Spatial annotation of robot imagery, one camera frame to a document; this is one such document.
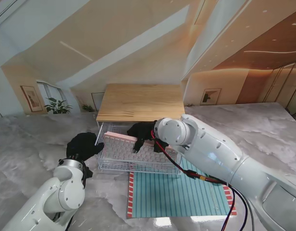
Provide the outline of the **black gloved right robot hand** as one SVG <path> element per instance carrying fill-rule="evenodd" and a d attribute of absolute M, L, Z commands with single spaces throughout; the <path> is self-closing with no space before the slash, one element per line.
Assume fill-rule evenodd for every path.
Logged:
<path fill-rule="evenodd" d="M 137 138 L 133 152 L 138 153 L 146 140 L 152 140 L 151 131 L 154 129 L 155 122 L 139 122 L 132 125 L 127 131 L 128 136 Z"/>

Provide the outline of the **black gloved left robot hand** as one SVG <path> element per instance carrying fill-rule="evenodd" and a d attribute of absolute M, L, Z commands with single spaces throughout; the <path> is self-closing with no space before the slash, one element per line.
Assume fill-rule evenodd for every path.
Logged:
<path fill-rule="evenodd" d="M 92 132 L 84 132 L 77 134 L 67 144 L 66 157 L 67 158 L 79 158 L 82 161 L 86 161 L 94 155 L 99 154 L 103 148 L 104 143 L 100 142 L 96 144 L 97 136 Z"/>

